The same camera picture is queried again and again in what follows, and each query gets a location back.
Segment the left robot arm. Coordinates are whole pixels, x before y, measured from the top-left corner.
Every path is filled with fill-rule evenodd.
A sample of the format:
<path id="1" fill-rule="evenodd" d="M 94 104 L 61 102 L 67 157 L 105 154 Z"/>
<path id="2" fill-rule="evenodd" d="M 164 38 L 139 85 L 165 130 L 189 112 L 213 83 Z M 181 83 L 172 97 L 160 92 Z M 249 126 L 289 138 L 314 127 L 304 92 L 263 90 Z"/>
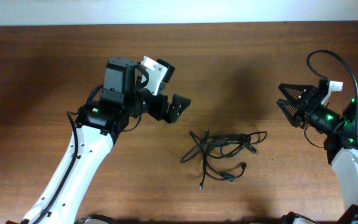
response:
<path id="1" fill-rule="evenodd" d="M 140 62 L 114 57 L 106 64 L 104 83 L 92 89 L 84 105 L 67 112 L 72 134 L 66 152 L 38 201 L 21 223 L 74 223 L 86 191 L 130 118 L 145 113 L 174 123 L 191 100 L 162 94 L 175 67 L 144 57 Z"/>

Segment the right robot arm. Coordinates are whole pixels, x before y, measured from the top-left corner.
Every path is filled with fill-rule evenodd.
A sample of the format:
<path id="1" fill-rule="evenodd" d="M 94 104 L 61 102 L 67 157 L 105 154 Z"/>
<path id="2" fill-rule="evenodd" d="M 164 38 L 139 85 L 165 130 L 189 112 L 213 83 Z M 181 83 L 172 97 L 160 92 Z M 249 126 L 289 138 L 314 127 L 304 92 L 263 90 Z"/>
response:
<path id="1" fill-rule="evenodd" d="M 284 98 L 277 105 L 292 126 L 313 127 L 327 136 L 323 148 L 341 186 L 345 209 L 338 223 L 358 223 L 358 106 L 353 98 L 342 114 L 327 107 L 331 93 L 342 86 L 327 80 L 318 86 L 282 83 L 278 88 Z"/>

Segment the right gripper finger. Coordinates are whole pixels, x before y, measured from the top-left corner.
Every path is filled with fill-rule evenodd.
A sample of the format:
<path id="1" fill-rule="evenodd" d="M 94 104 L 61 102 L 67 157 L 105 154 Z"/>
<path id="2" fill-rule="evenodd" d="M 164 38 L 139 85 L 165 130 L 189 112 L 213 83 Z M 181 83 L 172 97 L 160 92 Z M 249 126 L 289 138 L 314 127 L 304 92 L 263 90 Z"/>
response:
<path id="1" fill-rule="evenodd" d="M 294 85 L 281 83 L 278 89 L 283 93 L 286 101 L 296 108 L 302 108 L 307 105 L 317 88 L 313 85 Z"/>
<path id="2" fill-rule="evenodd" d="M 302 102 L 292 103 L 287 99 L 277 100 L 278 107 L 293 127 L 303 127 L 305 124 L 305 104 Z"/>

